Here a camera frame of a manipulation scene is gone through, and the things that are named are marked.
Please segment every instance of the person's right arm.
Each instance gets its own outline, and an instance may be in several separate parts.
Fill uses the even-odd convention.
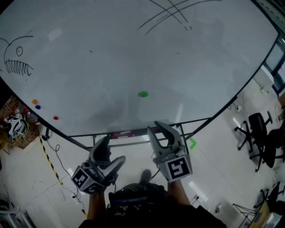
[[[171,202],[179,205],[191,205],[180,180],[168,182],[167,191]]]

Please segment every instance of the tiled floor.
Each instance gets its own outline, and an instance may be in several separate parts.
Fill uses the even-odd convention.
[[[242,106],[239,113],[236,112],[235,105]],[[241,151],[237,150],[237,145],[243,136],[233,129],[255,112],[261,112],[266,119],[267,111],[270,111],[273,118],[273,124],[269,124],[267,129],[279,127],[281,122],[277,117],[281,109],[276,96],[272,91],[261,93],[259,86],[252,80],[241,92],[235,104],[193,136],[197,142],[197,146],[190,151],[193,175],[182,180],[187,196],[191,202],[194,202],[194,196],[198,195],[199,201],[193,206],[202,205],[228,227],[238,227],[243,220],[232,206],[233,203],[252,208],[260,189],[270,188],[276,180],[284,179],[280,172],[275,173],[265,164],[262,164],[260,171],[256,173],[254,161],[248,159],[247,146]],[[185,133],[193,131],[199,124],[201,123],[184,125]],[[147,136],[123,138],[110,143],[122,144],[147,139]],[[78,138],[78,140],[87,146],[92,146],[91,137]],[[53,147],[60,144],[57,153],[70,174],[88,156],[87,151],[56,134],[52,135],[49,142]],[[86,218],[82,210],[88,211],[89,196],[80,193],[80,202],[76,204],[71,197],[71,193],[76,192],[75,186],[61,167],[55,152],[47,142],[43,143],[63,185],[61,186],[56,179],[41,144],[36,139],[25,150],[13,148],[10,150],[10,155],[4,151],[0,152],[3,166],[0,172],[0,193],[6,194],[5,184],[14,204],[22,210],[27,210],[38,228],[78,227]],[[121,155],[126,156],[126,163],[119,171],[117,189],[138,182],[144,169],[150,169],[153,174],[157,171],[151,160],[152,148],[149,143],[113,147],[111,152],[111,159]],[[276,161],[275,166],[282,166],[281,161]],[[167,182],[160,173],[152,182],[167,188]],[[114,191],[113,186],[106,190],[107,201],[108,192],[111,191]],[[222,207],[219,213],[215,213],[215,207],[219,203],[222,203]]]

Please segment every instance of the cable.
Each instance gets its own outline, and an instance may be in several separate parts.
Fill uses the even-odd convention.
[[[15,206],[14,206],[13,201],[12,201],[10,195],[9,195],[9,192],[8,192],[8,189],[7,189],[6,184],[4,184],[4,190],[5,190],[5,192],[7,193],[7,196],[8,196],[8,198],[9,198],[10,202],[11,202],[11,205],[12,205],[13,208],[14,208]]]
[[[62,165],[62,162],[61,162],[61,160],[60,160],[60,158],[59,158],[59,156],[58,156],[58,154],[57,154],[57,152],[58,152],[58,150],[60,149],[60,145],[59,144],[57,144],[56,146],[55,146],[55,149],[53,149],[53,147],[50,145],[50,143],[49,143],[49,140],[47,139],[46,140],[47,142],[48,142],[48,145],[49,145],[49,147],[55,152],[55,154],[57,155],[57,158],[58,158],[58,160],[59,160],[59,162],[61,163],[61,167],[64,169],[64,171],[71,177],[71,175],[69,174],[69,172],[63,167],[63,165]],[[76,193],[76,195],[74,195],[74,196],[72,196],[72,198],[74,199],[74,198],[76,198],[76,196],[79,194],[79,190],[78,190],[78,188],[76,188],[76,190],[77,190],[77,193]]]
[[[149,182],[159,173],[159,170],[150,178]]]

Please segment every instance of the foot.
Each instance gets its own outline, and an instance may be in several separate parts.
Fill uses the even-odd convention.
[[[139,181],[140,184],[146,185],[151,179],[151,171],[149,169],[145,169],[142,172],[141,179]]]

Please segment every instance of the green arrow on floor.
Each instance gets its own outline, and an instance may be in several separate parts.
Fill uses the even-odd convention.
[[[193,150],[194,147],[196,146],[197,142],[193,138],[189,138],[189,140],[192,143],[192,145],[190,146],[190,150]]]

